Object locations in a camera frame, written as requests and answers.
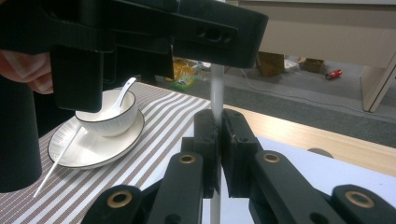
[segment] gray striped tablecloth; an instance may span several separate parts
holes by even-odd
[[[207,100],[135,83],[131,90],[145,116],[145,128],[134,149],[106,166],[91,170],[57,167],[33,198],[53,162],[48,143],[56,131],[39,139],[43,174],[32,186],[0,193],[0,223],[79,223],[96,197],[112,186],[141,189],[163,175],[170,157],[180,151],[181,137],[193,135],[193,115],[209,108]]]

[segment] white saucer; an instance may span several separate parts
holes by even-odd
[[[78,120],[73,117],[51,137],[48,151],[53,161],[56,161],[77,126]],[[134,148],[144,126],[145,118],[138,110],[134,124],[118,136],[102,137],[88,133],[81,127],[69,149],[59,161],[59,165],[75,169],[91,169],[109,164]]]

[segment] floor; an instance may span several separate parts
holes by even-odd
[[[287,57],[295,62],[296,57]],[[328,71],[343,75],[327,80]],[[225,68],[224,104],[239,106],[281,119],[396,147],[396,81],[374,113],[362,110],[361,71],[356,64],[325,62],[321,74],[298,66],[272,77],[257,68]],[[210,99],[208,80],[198,80],[185,93]],[[172,85],[158,77],[158,86]]]

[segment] human hand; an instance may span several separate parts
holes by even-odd
[[[53,93],[50,54],[28,55],[0,50],[0,75],[16,82],[27,83],[36,92]]]

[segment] white rod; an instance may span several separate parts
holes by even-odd
[[[61,154],[59,155],[58,159],[55,161],[55,163],[53,163],[52,167],[50,168],[50,170],[47,173],[46,177],[44,178],[43,182],[41,182],[40,186],[38,187],[37,191],[35,192],[35,195],[33,195],[34,198],[40,193],[40,191],[46,185],[47,181],[49,180],[50,176],[52,175],[52,172],[55,170],[56,166],[58,165],[59,161],[61,160],[61,158],[64,155],[64,153],[66,152],[66,150],[72,144],[73,140],[75,139],[75,137],[76,137],[76,135],[77,135],[77,133],[79,132],[80,129],[81,129],[81,125],[79,124],[77,126],[77,128],[75,129],[75,131],[72,133],[69,141],[67,142],[66,147],[61,151]]]
[[[221,112],[224,101],[224,66],[212,64],[211,66],[211,91],[210,103],[215,117],[216,126],[221,132]],[[219,189],[221,189],[221,172],[219,172]],[[221,194],[216,192],[210,200],[210,223],[220,224]]]

